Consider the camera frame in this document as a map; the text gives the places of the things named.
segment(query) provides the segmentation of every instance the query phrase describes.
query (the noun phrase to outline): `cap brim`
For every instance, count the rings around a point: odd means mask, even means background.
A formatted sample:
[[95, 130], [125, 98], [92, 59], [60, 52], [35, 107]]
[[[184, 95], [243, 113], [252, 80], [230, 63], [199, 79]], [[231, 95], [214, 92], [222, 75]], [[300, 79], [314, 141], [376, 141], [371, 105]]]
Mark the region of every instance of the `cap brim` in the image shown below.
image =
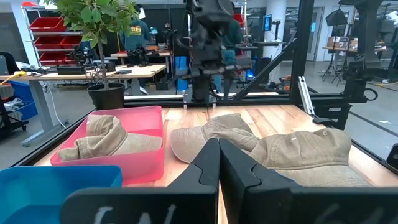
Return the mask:
[[333, 165], [300, 170], [275, 170], [306, 187], [369, 187], [349, 166]]
[[205, 144], [201, 126], [173, 130], [170, 134], [173, 153], [183, 162], [191, 163]]
[[130, 154], [158, 150], [162, 147], [162, 138], [145, 134], [128, 134], [113, 155]]

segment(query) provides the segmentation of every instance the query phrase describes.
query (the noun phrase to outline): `blue container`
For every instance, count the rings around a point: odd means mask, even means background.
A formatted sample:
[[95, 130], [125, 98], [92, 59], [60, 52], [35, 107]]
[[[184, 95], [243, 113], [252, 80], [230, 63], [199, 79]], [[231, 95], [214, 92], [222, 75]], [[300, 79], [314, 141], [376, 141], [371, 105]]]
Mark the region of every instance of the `blue container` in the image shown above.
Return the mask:
[[30, 91], [29, 84], [8, 81], [14, 89], [14, 96], [20, 98], [22, 101], [33, 102], [32, 92]]
[[27, 121], [27, 120], [31, 119], [31, 117], [34, 117], [37, 115], [37, 109], [36, 109], [36, 105], [34, 102], [23, 101], [23, 103], [27, 103], [27, 104], [21, 108], [18, 108], [17, 111], [21, 112], [22, 120]]
[[0, 223], [60, 223], [60, 209], [74, 191], [121, 187], [118, 166], [13, 167], [0, 172]]
[[[188, 73], [187, 57], [181, 56], [175, 58], [175, 74], [179, 77]], [[187, 90], [188, 81], [181, 78], [177, 81], [177, 90]]]
[[8, 81], [14, 89], [14, 96], [22, 100], [26, 105], [19, 108], [17, 111], [22, 113], [22, 120], [27, 121], [37, 115], [36, 105], [33, 101], [32, 92], [30, 91], [29, 84]]

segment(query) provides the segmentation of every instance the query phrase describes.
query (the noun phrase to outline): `person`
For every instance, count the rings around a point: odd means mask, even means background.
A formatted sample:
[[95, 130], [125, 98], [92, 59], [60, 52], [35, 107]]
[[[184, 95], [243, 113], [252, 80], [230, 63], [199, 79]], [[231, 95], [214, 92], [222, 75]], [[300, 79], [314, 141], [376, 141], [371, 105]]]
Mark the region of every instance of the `person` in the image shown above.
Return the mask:
[[[134, 6], [137, 12], [140, 11], [140, 7], [138, 5]], [[127, 54], [131, 54], [135, 51], [138, 47], [146, 48], [145, 41], [150, 40], [150, 32], [147, 24], [138, 19], [131, 17], [130, 23], [130, 35], [127, 36], [126, 33], [120, 33], [120, 40], [127, 51]], [[131, 65], [139, 65], [141, 61], [137, 59], [137, 57], [128, 57], [129, 63]], [[140, 92], [149, 95], [147, 90], [145, 89], [145, 78], [138, 78]]]
[[[229, 13], [233, 16], [235, 11], [235, 5], [233, 2], [231, 2], [231, 4], [232, 4], [232, 11]], [[241, 26], [235, 19], [232, 18], [229, 20], [228, 32], [221, 36], [221, 41], [227, 50], [233, 50], [235, 51], [236, 54], [235, 45], [240, 44], [243, 41], [243, 35], [241, 32]], [[216, 89], [218, 91], [221, 91], [221, 75], [214, 76], [214, 83]]]
[[[231, 4], [233, 11], [235, 11], [234, 3], [231, 2]], [[221, 40], [223, 41], [225, 48], [227, 48], [228, 50], [234, 50], [235, 45], [240, 44], [243, 41], [241, 27], [236, 20], [231, 19], [229, 21], [228, 32], [225, 35], [221, 36]]]

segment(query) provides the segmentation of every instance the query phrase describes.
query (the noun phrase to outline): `baseball cap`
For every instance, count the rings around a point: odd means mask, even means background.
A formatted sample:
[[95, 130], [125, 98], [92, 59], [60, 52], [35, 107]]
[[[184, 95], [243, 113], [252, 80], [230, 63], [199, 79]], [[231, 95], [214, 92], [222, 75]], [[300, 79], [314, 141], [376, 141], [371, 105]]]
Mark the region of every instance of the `baseball cap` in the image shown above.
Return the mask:
[[351, 138], [338, 129], [297, 131], [261, 139], [250, 156], [307, 187], [368, 187], [348, 164]]
[[71, 148], [59, 150], [58, 155], [63, 161], [72, 161], [158, 150], [161, 146], [161, 137], [127, 133], [115, 116], [89, 115], [86, 137], [77, 139]]
[[170, 145], [177, 158], [191, 163], [210, 138], [227, 139], [246, 153], [259, 141], [240, 114], [228, 114], [212, 118], [203, 126], [173, 130]]

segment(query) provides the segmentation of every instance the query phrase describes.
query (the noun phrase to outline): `wooden table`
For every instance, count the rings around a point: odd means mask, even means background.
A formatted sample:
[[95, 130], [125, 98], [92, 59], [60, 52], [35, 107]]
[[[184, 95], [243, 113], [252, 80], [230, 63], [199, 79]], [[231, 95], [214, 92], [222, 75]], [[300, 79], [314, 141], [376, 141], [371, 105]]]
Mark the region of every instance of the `wooden table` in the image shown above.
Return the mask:
[[[159, 56], [160, 57], [165, 57], [166, 59], [166, 72], [169, 73], [170, 72], [170, 62], [173, 63], [174, 61], [171, 58], [171, 54], [170, 52], [159, 52]], [[111, 54], [111, 57], [117, 57], [120, 58], [120, 62], [122, 65], [124, 65], [124, 60], [123, 58], [128, 57], [127, 56], [127, 52], [126, 51], [122, 51], [122, 52], [118, 52], [115, 54]]]
[[[333, 47], [326, 46], [326, 47], [322, 47], [322, 48], [327, 49], [327, 50], [334, 50], [336, 52], [335, 57], [333, 59], [333, 68], [335, 68], [335, 69], [337, 68], [337, 63], [339, 60], [340, 52], [353, 52], [353, 53], [358, 52], [358, 49], [353, 49], [353, 48], [347, 49], [346, 47], [345, 48], [344, 47], [333, 48]], [[385, 52], [385, 51], [388, 51], [388, 49], [387, 48], [375, 48], [374, 51], [375, 52]]]
[[[358, 52], [358, 49], [349, 48], [349, 50], [347, 50], [346, 47], [335, 47], [335, 48], [333, 48], [333, 47], [327, 47], [326, 46], [326, 47], [322, 47], [322, 48], [323, 49], [327, 49], [327, 50], [335, 50], [336, 54], [340, 53], [340, 52], [354, 52], [354, 53]], [[375, 48], [374, 51], [375, 52], [384, 52], [384, 51], [388, 51], [388, 49], [387, 48]]]
[[[312, 122], [312, 117], [293, 105], [280, 106], [234, 106], [211, 108], [182, 108], [163, 109], [164, 130], [165, 130], [165, 167], [163, 177], [155, 182], [141, 184], [140, 186], [165, 187], [176, 179], [188, 166], [179, 161], [170, 148], [170, 133], [174, 129], [202, 126], [215, 116], [224, 114], [240, 113], [243, 120], [258, 137], [270, 136], [273, 134], [287, 134], [294, 131], [316, 131], [324, 128]], [[56, 150], [47, 154], [37, 166], [51, 166], [50, 158]], [[351, 148], [349, 154], [350, 166], [370, 184], [375, 187], [398, 187], [398, 176], [384, 168], [382, 165], [371, 159], [365, 153]], [[228, 223], [226, 218], [223, 196], [220, 191], [218, 223]]]
[[[132, 95], [140, 95], [139, 91], [139, 83], [137, 78], [152, 78], [157, 73], [163, 71], [165, 69], [165, 65], [151, 65], [146, 67], [132, 67], [127, 68], [126, 66], [116, 67], [117, 70], [131, 70], [130, 74], [125, 75], [116, 75], [116, 72], [108, 72], [106, 77], [108, 79], [123, 79], [123, 80], [131, 80], [131, 94]], [[2, 75], [0, 78], [5, 80], [9, 78], [9, 75]], [[22, 141], [22, 145], [24, 147], [29, 146], [29, 144], [33, 140], [47, 140], [51, 135], [57, 133], [57, 129], [61, 129], [62, 127], [58, 125], [54, 125], [51, 119], [51, 114], [49, 110], [49, 106], [47, 101], [45, 100], [42, 85], [39, 81], [47, 81], [47, 80], [91, 80], [90, 75], [59, 75], [57, 73], [49, 73], [46, 75], [42, 75], [40, 77], [26, 76], [26, 77], [14, 77], [12, 80], [28, 80], [30, 85], [30, 91], [32, 92], [33, 100], [35, 102], [38, 117], [40, 119], [42, 130], [33, 136], [27, 138]]]

